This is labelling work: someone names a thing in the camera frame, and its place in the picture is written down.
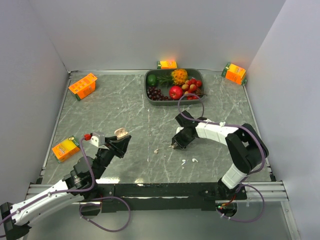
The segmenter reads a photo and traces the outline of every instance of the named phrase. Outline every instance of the marble tabletop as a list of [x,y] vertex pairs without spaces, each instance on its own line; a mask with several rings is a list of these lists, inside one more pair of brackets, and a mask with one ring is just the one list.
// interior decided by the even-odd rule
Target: marble tabletop
[[[86,74],[71,74],[71,83]],[[228,124],[255,122],[242,86],[222,78],[219,73],[204,73],[207,98],[204,117]],[[51,147],[74,135],[103,132],[113,136],[125,127],[132,135],[124,158],[113,158],[100,182],[103,183],[198,183],[217,182],[232,164],[225,145],[208,139],[195,139],[187,149],[169,148],[179,126],[177,106],[153,106],[143,94],[144,74],[96,74],[96,90],[81,101],[68,91]],[[181,107],[198,118],[201,104]],[[84,142],[88,156],[97,148]],[[81,157],[79,151],[63,163],[50,152],[42,184],[55,184],[72,169]],[[247,181],[270,181],[267,167]]]

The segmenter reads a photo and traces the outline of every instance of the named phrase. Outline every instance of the apple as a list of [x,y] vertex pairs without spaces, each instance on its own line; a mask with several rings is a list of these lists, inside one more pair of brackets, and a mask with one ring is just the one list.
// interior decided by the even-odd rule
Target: apple
[[169,95],[173,100],[178,100],[179,98],[182,97],[183,94],[184,94],[184,91],[179,86],[173,86],[169,90]]
[[202,81],[198,80],[196,81],[195,85],[200,88],[202,86]]
[[187,81],[185,81],[185,84],[188,84],[190,86],[192,84],[192,81],[191,80],[187,80]]
[[183,91],[188,91],[189,90],[189,85],[188,84],[183,84],[181,88],[182,88]]
[[191,84],[189,88],[189,92],[193,93],[196,90],[197,90],[197,86],[195,84]]

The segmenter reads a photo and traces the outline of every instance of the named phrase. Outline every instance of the small orange box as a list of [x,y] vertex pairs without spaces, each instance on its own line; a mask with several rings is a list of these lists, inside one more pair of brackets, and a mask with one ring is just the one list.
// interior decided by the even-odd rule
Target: small orange box
[[177,62],[176,61],[158,61],[157,69],[176,69]]
[[244,68],[228,62],[223,69],[221,76],[235,82],[236,84],[245,85],[247,83],[246,74],[247,73]]
[[69,86],[69,90],[75,95],[76,99],[80,101],[96,89],[97,79],[95,75],[89,73],[84,78]]
[[53,154],[59,163],[64,162],[70,158],[73,154],[79,152],[80,147],[74,136],[71,136],[57,146],[52,148]]

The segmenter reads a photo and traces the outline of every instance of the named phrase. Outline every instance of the tray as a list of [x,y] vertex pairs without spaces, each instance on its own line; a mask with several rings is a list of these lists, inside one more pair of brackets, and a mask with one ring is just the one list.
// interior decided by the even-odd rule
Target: tray
[[[201,73],[193,68],[184,68],[188,74],[188,78],[195,78],[197,80],[200,80],[202,82],[202,86],[200,87],[200,89],[203,92],[205,91],[205,82],[204,79],[201,75]],[[148,89],[148,76],[149,75],[155,75],[155,76],[160,76],[160,75],[167,75],[170,74],[171,72],[173,72],[175,69],[153,69],[148,71],[145,76],[144,76],[144,95],[146,97],[146,99],[148,99],[148,101],[152,104],[152,105],[156,105],[156,106],[175,106],[178,105],[178,100],[152,100],[150,98],[148,98],[147,96],[147,89]],[[164,96],[168,96],[169,97],[169,90],[172,86],[156,86],[158,89],[161,89],[161,92]],[[201,100],[203,101],[205,98],[205,95],[200,96]],[[193,100],[187,100],[187,97],[185,97],[183,100],[181,100],[180,105],[191,105],[191,104],[199,104],[200,100],[199,99],[193,99]]]

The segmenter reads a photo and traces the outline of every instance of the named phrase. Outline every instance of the white wall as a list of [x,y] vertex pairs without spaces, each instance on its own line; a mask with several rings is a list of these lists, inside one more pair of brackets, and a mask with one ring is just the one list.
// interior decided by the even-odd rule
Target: white wall
[[287,0],[248,70],[270,164],[301,236],[319,239],[320,2]]
[[0,33],[2,204],[39,176],[68,73],[28,1],[0,1]]
[[285,0],[29,0],[74,70],[248,68]]

